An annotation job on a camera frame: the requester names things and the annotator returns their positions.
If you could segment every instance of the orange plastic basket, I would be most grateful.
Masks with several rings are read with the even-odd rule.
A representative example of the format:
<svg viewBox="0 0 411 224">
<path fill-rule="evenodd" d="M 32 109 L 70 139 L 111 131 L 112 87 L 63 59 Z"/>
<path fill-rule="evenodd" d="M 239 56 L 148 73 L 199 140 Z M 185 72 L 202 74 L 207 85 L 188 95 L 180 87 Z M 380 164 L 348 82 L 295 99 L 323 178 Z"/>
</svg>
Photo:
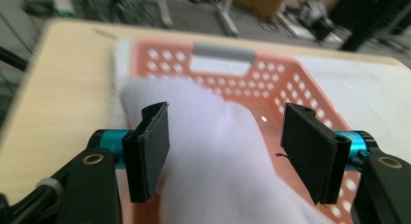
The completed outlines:
<svg viewBox="0 0 411 224">
<path fill-rule="evenodd" d="M 265 138 L 276 172 L 312 204 L 290 162 L 276 156 L 276 153 L 285 153 L 279 145 L 284 104 L 291 102 L 310 107 L 317 112 L 317 118 L 333 130 L 348 130 L 349 127 L 297 60 L 266 51 L 165 39 L 135 41 L 131 53 L 131 77 L 186 78 L 251 110 Z M 242 55 L 252 59 L 249 60 L 248 72 L 242 76 L 193 71 L 190 68 L 193 58 L 204 53 L 220 59 L 225 55 L 231 59 L 241 60 Z M 358 181 L 358 173 L 346 173 L 338 203 L 315 207 L 335 223 L 352 223 L 350 208 Z"/>
</svg>

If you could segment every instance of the basket handle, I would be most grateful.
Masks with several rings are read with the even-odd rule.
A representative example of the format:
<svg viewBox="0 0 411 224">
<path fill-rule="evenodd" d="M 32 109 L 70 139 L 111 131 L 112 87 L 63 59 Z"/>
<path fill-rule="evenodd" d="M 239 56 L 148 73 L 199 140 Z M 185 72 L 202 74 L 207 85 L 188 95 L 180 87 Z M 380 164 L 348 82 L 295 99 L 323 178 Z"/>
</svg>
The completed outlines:
<svg viewBox="0 0 411 224">
<path fill-rule="evenodd" d="M 199 56 L 247 61 L 249 63 L 256 58 L 256 52 L 249 48 L 227 47 L 204 42 L 195 42 L 194 47 L 194 54 Z"/>
<path fill-rule="evenodd" d="M 227 47 L 195 42 L 190 70 L 225 76 L 245 76 L 249 73 L 257 53 L 248 48 Z"/>
</svg>

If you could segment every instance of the white towel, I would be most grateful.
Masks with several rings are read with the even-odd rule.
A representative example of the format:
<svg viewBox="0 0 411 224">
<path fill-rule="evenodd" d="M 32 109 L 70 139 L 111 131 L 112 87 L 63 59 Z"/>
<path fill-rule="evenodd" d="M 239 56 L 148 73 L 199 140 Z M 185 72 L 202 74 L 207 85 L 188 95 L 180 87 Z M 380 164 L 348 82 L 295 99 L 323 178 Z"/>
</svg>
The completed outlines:
<svg viewBox="0 0 411 224">
<path fill-rule="evenodd" d="M 120 99 L 133 128 L 144 107 L 170 104 L 162 223 L 332 223 L 275 173 L 247 108 L 187 80 L 132 80 Z"/>
</svg>

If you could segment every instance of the cardboard box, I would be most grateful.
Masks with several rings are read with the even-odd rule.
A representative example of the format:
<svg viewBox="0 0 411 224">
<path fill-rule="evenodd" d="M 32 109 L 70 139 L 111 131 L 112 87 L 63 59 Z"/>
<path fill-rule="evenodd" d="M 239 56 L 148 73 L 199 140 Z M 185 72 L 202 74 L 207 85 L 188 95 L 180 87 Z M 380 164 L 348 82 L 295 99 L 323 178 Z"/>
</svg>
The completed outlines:
<svg viewBox="0 0 411 224">
<path fill-rule="evenodd" d="M 242 8 L 266 21 L 272 21 L 283 0 L 233 0 L 236 7 Z"/>
</svg>

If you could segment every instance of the basket hole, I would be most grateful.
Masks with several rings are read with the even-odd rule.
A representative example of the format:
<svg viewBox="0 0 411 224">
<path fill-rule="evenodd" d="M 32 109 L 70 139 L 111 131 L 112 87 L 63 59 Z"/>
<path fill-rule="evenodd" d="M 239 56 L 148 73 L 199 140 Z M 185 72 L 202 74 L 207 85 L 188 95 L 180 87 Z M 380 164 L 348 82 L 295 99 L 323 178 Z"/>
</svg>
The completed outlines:
<svg viewBox="0 0 411 224">
<path fill-rule="evenodd" d="M 218 84 L 221 85 L 221 86 L 225 85 L 226 81 L 224 79 L 220 78 L 220 79 L 218 79 Z"/>
<path fill-rule="evenodd" d="M 342 201 L 342 206 L 347 212 L 351 211 L 351 203 L 349 203 L 348 201 L 346 200 Z"/>
<path fill-rule="evenodd" d="M 350 189 L 353 192 L 356 191 L 356 189 L 357 189 L 356 183 L 351 178 L 346 178 L 345 179 L 345 185 L 347 186 L 348 189 Z"/>
<path fill-rule="evenodd" d="M 322 118 L 324 118 L 324 116 L 326 116 L 326 114 L 324 113 L 324 111 L 322 109 L 318 109 L 317 110 L 317 116 L 322 119 Z"/>
<path fill-rule="evenodd" d="M 266 87 L 266 85 L 262 81 L 260 81 L 257 86 L 260 89 L 264 89 Z"/>
<path fill-rule="evenodd" d="M 295 82 L 299 82 L 300 81 L 300 76 L 298 74 L 294 74 L 293 79 Z"/>
<path fill-rule="evenodd" d="M 338 197 L 343 197 L 343 196 L 344 196 L 344 190 L 342 190 L 342 188 L 339 188 Z"/>
<path fill-rule="evenodd" d="M 291 91 L 293 89 L 293 85 L 290 82 L 287 82 L 287 89 Z"/>
<path fill-rule="evenodd" d="M 299 88 L 300 88 L 301 90 L 305 90 L 305 83 L 304 83 L 303 81 L 300 81 L 300 82 L 299 82 Z"/>
<path fill-rule="evenodd" d="M 291 96 L 293 96 L 294 99 L 297 99 L 297 97 L 299 97 L 299 94 L 297 94 L 297 91 L 296 91 L 296 90 L 293 90 L 293 91 L 291 92 Z"/>
<path fill-rule="evenodd" d="M 327 127 L 332 128 L 332 122 L 331 122 L 330 120 L 325 119 L 325 120 L 324 120 L 324 124 L 325 124 Z"/>
<path fill-rule="evenodd" d="M 244 80 L 240 80 L 240 81 L 238 82 L 238 85 L 239 85 L 239 87 L 244 87 L 244 86 L 247 85 L 247 83 L 245 83 Z"/>
<path fill-rule="evenodd" d="M 170 60 L 173 59 L 172 54 L 171 54 L 168 50 L 164 50 L 164 51 L 163 51 L 163 57 L 164 57 L 166 60 L 168 60 L 168 61 L 170 61 Z"/>
<path fill-rule="evenodd" d="M 247 97 L 250 96 L 250 95 L 251 95 L 251 91 L 248 90 L 248 89 L 244 90 L 244 95 L 247 96 Z"/>
<path fill-rule="evenodd" d="M 341 217 L 341 211 L 336 206 L 332 206 L 332 214 L 336 217 Z"/>
<path fill-rule="evenodd" d="M 248 87 L 250 87 L 252 89 L 252 88 L 256 87 L 256 83 L 254 81 L 250 81 L 248 83 Z"/>
<path fill-rule="evenodd" d="M 232 91 L 230 88 L 228 88 L 228 87 L 224 90 L 224 92 L 226 93 L 226 95 L 231 95 L 231 94 L 233 94 L 233 91 Z"/>
<path fill-rule="evenodd" d="M 317 107 L 318 107 L 318 103 L 315 99 L 311 100 L 310 105 L 313 109 L 317 109 Z"/>
<path fill-rule="evenodd" d="M 304 91 L 304 96 L 305 96 L 305 98 L 307 98 L 307 99 L 311 99 L 311 92 L 310 92 L 309 90 L 305 90 L 305 91 Z"/>
<path fill-rule="evenodd" d="M 281 90 L 281 91 L 280 91 L 280 95 L 281 95 L 281 97 L 282 97 L 283 99 L 285 99 L 285 98 L 287 97 L 287 94 L 285 93 L 284 90 Z"/>
<path fill-rule="evenodd" d="M 230 85 L 230 86 L 235 86 L 235 85 L 237 85 L 237 83 L 236 83 L 235 80 L 230 79 L 230 80 L 229 80 L 229 85 Z"/>
<path fill-rule="evenodd" d="M 213 78 L 208 78 L 206 82 L 208 82 L 208 84 L 210 85 L 215 85 L 215 80 Z"/>
<path fill-rule="evenodd" d="M 283 72 L 285 71 L 284 65 L 283 65 L 283 64 L 279 64 L 279 65 L 277 66 L 277 70 L 278 70 L 279 73 L 283 73 Z"/>
<path fill-rule="evenodd" d="M 164 72 L 169 72 L 170 71 L 170 65 L 168 63 L 161 63 L 161 69 L 163 69 Z"/>
<path fill-rule="evenodd" d="M 154 60 L 158 59 L 159 57 L 157 50 L 154 48 L 150 48 L 148 50 L 148 55 L 151 57 L 151 59 L 154 59 Z"/>
<path fill-rule="evenodd" d="M 221 93 L 223 93 L 223 91 L 221 90 L 220 87 L 217 87 L 217 88 L 214 89 L 214 93 L 217 94 L 217 95 L 221 95 Z"/>
<path fill-rule="evenodd" d="M 182 66 L 178 63 L 174 64 L 174 70 L 179 74 L 183 72 Z"/>
<path fill-rule="evenodd" d="M 182 52 L 182 51 L 178 51 L 176 54 L 175 54 L 175 57 L 178 59 L 178 61 L 180 61 L 180 62 L 183 62 L 183 61 L 185 61 L 185 55 L 184 55 L 184 53 Z"/>
<path fill-rule="evenodd" d="M 259 61 L 259 62 L 257 63 L 257 67 L 258 67 L 258 69 L 260 69 L 260 70 L 264 70 L 264 69 L 266 68 L 266 64 L 264 64 L 264 62 L 262 62 L 262 61 Z"/>
<path fill-rule="evenodd" d="M 263 74 L 263 80 L 269 80 L 269 73 Z"/>
<path fill-rule="evenodd" d="M 204 82 L 205 82 L 205 80 L 203 80 L 203 78 L 201 78 L 201 77 L 196 78 L 196 83 L 197 84 L 202 85 Z"/>
<path fill-rule="evenodd" d="M 157 71 L 157 65 L 153 61 L 147 62 L 147 67 L 150 71 Z"/>
<path fill-rule="evenodd" d="M 267 91 L 263 91 L 263 97 L 267 98 L 269 96 L 269 93 Z"/>
<path fill-rule="evenodd" d="M 258 73 L 258 72 L 253 73 L 254 80 L 258 80 L 260 77 L 261 77 L 260 73 Z"/>
<path fill-rule="evenodd" d="M 272 79 L 272 81 L 277 82 L 277 81 L 280 80 L 280 77 L 277 74 L 275 74 L 275 75 L 271 76 L 271 79 Z"/>
<path fill-rule="evenodd" d="M 240 96 L 242 94 L 241 89 L 236 89 L 234 92 L 237 96 Z"/>
<path fill-rule="evenodd" d="M 253 92 L 253 95 L 254 95 L 255 97 L 260 97 L 261 93 L 260 93 L 260 91 L 255 90 L 255 91 Z"/>
<path fill-rule="evenodd" d="M 273 90 L 273 89 L 274 89 L 274 84 L 272 84 L 271 82 L 269 82 L 269 83 L 267 84 L 267 88 L 268 88 L 269 90 Z"/>
<path fill-rule="evenodd" d="M 272 62 L 270 62 L 268 65 L 267 65 L 267 68 L 269 68 L 269 71 L 273 71 L 273 70 L 275 70 L 275 66 L 274 66 L 274 64 L 272 63 Z"/>
</svg>

